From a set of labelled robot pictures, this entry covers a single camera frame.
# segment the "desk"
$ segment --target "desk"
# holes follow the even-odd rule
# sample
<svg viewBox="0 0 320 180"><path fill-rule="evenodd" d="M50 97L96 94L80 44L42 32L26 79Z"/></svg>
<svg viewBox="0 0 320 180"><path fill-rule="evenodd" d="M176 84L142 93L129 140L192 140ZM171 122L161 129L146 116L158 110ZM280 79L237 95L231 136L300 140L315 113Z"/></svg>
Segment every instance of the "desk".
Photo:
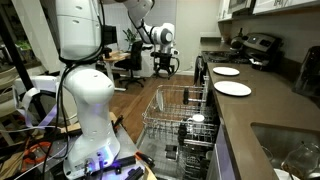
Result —
<svg viewBox="0 0 320 180"><path fill-rule="evenodd" d="M111 66L113 63L118 62L118 61L122 61L125 60L126 58L130 57L130 53L120 53L119 51L112 51L110 53L110 57L109 58L105 58L103 57L103 61L105 64L105 68L107 69L107 73L108 73L108 77L109 79L114 83L114 79L113 79L113 75L112 75L112 70L111 70ZM125 88L114 88L116 91L125 91Z"/></svg>

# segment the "stovetop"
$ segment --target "stovetop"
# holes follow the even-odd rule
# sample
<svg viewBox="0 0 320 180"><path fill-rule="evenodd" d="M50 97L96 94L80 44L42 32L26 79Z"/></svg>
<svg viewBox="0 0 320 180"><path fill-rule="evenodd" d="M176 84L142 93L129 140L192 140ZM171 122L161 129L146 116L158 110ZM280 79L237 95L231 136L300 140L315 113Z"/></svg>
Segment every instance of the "stovetop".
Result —
<svg viewBox="0 0 320 180"><path fill-rule="evenodd" d="M229 51L202 51L202 57L205 63L233 63L233 64L250 64L248 58L239 53Z"/></svg>

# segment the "computer monitor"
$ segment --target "computer monitor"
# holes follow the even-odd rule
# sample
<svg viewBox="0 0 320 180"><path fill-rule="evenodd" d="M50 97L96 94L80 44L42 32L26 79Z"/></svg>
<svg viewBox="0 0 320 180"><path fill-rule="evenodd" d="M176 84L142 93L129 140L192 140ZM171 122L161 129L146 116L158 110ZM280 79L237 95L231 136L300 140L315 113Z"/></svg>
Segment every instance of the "computer monitor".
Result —
<svg viewBox="0 0 320 180"><path fill-rule="evenodd" d="M104 45L115 44L118 43L117 40L117 28L115 26L105 25L103 27L104 30Z"/></svg>

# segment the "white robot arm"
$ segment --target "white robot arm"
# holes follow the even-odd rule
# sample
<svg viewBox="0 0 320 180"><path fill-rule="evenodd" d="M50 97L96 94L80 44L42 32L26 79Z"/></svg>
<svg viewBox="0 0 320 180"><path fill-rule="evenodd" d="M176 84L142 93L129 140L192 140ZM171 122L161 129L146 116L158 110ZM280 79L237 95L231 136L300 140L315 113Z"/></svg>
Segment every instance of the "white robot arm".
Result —
<svg viewBox="0 0 320 180"><path fill-rule="evenodd" d="M143 21L152 9L154 0L116 2L126 6L132 23L145 43L160 45L160 51L155 56L170 60L174 26L165 23L161 27L151 27ZM64 72L61 73L60 83L75 99L83 132L64 161L64 172L68 179L76 179L110 166L120 151L108 106L114 93L114 84L95 70L93 64L103 47L101 21L104 20L99 18L99 8L97 0L56 0L60 60L63 62L61 72Z"/></svg>
<svg viewBox="0 0 320 180"><path fill-rule="evenodd" d="M151 27L145 24L144 17L154 6L154 0L128 0L123 4L128 9L128 15L139 32L144 43L147 44L159 44L161 53L171 54L174 41L174 25L170 23L164 23L161 27Z"/></svg>

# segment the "dishwasher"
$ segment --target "dishwasher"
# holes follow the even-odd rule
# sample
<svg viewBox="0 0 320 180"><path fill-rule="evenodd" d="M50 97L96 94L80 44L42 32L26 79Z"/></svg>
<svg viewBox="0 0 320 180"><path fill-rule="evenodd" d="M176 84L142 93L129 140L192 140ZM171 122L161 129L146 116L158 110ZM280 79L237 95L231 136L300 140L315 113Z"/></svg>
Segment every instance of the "dishwasher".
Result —
<svg viewBox="0 0 320 180"><path fill-rule="evenodd" d="M157 179L206 179L220 123L207 94L205 87L157 88L142 114L144 129L136 144L155 160ZM195 115L202 121L192 119Z"/></svg>

